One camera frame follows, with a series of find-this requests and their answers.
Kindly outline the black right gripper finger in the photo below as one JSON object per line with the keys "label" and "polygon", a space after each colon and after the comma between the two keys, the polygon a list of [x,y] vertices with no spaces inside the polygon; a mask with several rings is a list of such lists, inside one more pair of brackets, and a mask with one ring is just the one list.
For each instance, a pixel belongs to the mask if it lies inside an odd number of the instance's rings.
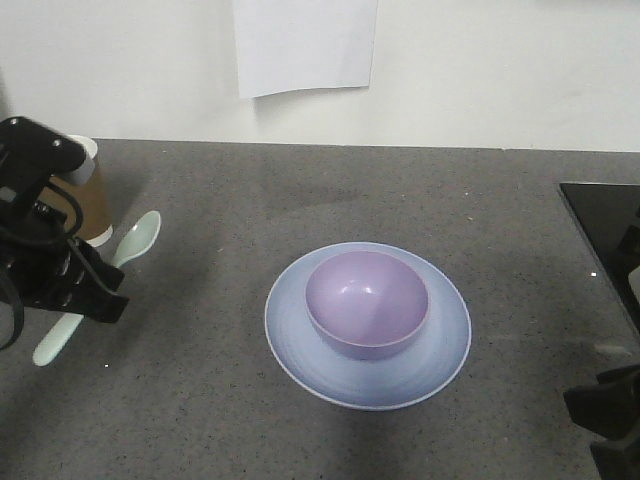
{"label": "black right gripper finger", "polygon": [[639,365],[596,375],[596,384],[563,394],[571,420],[609,440],[621,440],[639,420]]}
{"label": "black right gripper finger", "polygon": [[602,480],[639,480],[639,437],[594,442],[592,457]]}

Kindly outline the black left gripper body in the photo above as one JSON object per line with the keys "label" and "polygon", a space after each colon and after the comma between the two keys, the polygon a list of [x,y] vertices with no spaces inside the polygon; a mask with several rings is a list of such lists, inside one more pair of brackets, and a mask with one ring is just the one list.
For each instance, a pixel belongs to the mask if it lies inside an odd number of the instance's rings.
{"label": "black left gripper body", "polygon": [[23,295],[40,291],[85,289],[85,270],[69,247],[82,222],[77,202],[77,223],[67,235],[40,214],[36,202],[27,208],[1,202],[1,302],[13,315],[27,307]]}

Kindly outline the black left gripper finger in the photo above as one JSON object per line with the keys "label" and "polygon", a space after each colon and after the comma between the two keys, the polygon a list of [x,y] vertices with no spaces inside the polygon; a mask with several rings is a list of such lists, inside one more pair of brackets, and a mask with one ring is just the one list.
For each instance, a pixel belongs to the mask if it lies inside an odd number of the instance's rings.
{"label": "black left gripper finger", "polygon": [[124,280],[124,273],[104,261],[97,250],[84,240],[72,238],[69,247],[90,278],[105,291],[117,291]]}
{"label": "black left gripper finger", "polygon": [[41,310],[78,314],[101,323],[116,323],[129,299],[94,289],[62,289],[23,295],[25,306]]}

